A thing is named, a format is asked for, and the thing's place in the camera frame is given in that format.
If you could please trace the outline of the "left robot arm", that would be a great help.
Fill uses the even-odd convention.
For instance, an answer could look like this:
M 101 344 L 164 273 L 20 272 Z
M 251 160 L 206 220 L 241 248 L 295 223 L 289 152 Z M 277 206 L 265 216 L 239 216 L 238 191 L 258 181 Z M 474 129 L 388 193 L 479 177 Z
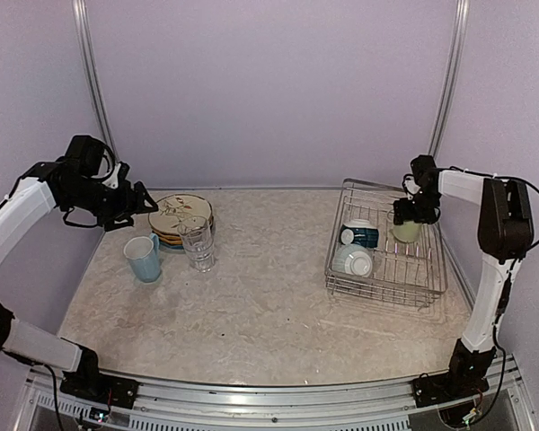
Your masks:
M 94 226 L 110 232 L 152 214 L 158 205 L 140 181 L 131 183 L 129 166 L 111 148 L 87 135 L 73 136 L 64 155 L 38 162 L 22 174 L 0 203 L 0 266 L 23 236 L 44 216 L 59 209 L 68 216 L 89 212 Z M 71 375 L 85 397 L 96 400 L 108 390 L 94 351 L 64 340 L 26 321 L 0 303 L 0 351 Z

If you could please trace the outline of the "light green checked bowl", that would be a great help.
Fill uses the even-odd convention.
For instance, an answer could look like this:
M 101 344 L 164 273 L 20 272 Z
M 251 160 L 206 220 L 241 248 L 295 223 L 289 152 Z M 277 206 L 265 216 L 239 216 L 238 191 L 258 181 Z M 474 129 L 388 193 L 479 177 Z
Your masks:
M 333 271 L 360 277 L 369 277 L 373 268 L 372 252 L 358 244 L 340 246 L 331 263 Z

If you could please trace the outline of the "light blue cup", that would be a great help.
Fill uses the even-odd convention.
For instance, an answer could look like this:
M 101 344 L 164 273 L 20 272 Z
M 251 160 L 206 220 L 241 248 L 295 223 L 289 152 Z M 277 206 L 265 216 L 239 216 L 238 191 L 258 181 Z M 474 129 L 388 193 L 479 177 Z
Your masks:
M 123 248 L 123 255 L 140 282 L 153 283 L 160 277 L 159 239 L 155 233 L 130 239 Z

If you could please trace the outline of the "dark teal white bowl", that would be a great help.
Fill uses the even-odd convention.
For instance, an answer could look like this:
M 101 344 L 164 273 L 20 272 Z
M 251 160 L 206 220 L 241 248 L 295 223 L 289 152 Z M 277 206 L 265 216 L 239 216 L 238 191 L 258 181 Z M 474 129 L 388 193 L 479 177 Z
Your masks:
M 378 246 L 379 231 L 369 220 L 352 219 L 341 225 L 339 233 L 341 244 L 358 244 L 368 249 Z

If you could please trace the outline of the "blue polka dot plate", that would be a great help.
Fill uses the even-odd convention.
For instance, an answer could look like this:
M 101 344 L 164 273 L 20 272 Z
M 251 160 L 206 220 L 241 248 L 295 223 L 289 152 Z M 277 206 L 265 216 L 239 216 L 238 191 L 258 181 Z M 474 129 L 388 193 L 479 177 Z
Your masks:
M 181 251 L 184 252 L 184 248 L 181 242 L 169 243 L 162 239 L 159 240 L 160 247 L 167 251 Z

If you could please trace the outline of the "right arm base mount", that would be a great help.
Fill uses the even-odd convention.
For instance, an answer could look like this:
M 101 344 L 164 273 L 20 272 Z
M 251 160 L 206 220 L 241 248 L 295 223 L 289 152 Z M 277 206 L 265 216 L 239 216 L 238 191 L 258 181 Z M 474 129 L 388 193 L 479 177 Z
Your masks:
M 461 400 L 486 392 L 490 386 L 486 378 L 457 382 L 449 372 L 421 374 L 411 382 L 417 408 Z

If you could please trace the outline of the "yellow polka dot plate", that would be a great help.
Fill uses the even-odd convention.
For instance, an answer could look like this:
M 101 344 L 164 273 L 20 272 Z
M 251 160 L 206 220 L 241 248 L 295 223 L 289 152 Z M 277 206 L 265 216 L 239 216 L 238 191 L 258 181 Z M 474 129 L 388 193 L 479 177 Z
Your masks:
M 158 236 L 158 238 L 159 238 L 159 240 L 162 239 L 162 240 L 164 240 L 164 241 L 167 241 L 165 238 L 162 238 L 162 237 L 160 237 L 160 236 Z

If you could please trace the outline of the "pale green cup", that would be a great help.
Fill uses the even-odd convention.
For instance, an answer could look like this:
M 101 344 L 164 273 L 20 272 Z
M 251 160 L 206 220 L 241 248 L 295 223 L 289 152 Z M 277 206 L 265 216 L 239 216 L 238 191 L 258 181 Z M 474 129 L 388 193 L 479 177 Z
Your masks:
M 419 239 L 421 230 L 422 224 L 406 221 L 403 224 L 395 224 L 392 228 L 392 234 L 398 242 L 414 243 Z

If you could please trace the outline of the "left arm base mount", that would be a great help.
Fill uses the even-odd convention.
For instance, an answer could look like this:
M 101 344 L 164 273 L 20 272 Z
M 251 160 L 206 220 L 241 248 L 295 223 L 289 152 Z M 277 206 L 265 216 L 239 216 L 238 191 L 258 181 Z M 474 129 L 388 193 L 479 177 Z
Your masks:
M 63 372 L 62 393 L 99 404 L 133 409 L 140 383 L 110 374 L 98 374 L 92 379 L 79 373 Z

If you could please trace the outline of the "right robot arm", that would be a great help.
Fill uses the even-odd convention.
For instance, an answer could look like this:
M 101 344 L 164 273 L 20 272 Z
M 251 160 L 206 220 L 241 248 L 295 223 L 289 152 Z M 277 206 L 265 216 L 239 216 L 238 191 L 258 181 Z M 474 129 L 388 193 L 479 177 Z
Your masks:
M 459 399 L 484 379 L 501 350 L 499 326 L 513 283 L 526 254 L 539 245 L 528 194 L 537 187 L 518 177 L 439 168 L 428 154 L 414 158 L 410 167 L 402 179 L 406 195 L 393 203 L 394 225 L 435 224 L 441 216 L 442 197 L 474 203 L 480 209 L 477 241 L 482 272 L 478 293 L 441 380 L 444 394 Z

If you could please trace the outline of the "beige plate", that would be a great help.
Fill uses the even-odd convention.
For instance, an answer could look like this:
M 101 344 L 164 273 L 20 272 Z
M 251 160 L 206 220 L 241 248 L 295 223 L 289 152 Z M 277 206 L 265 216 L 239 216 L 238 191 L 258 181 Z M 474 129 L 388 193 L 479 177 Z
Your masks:
M 213 217 L 210 203 L 192 194 L 173 194 L 156 201 L 158 211 L 148 216 L 148 223 L 153 230 L 165 234 L 177 234 L 178 225 L 186 218 L 201 216 L 209 221 Z

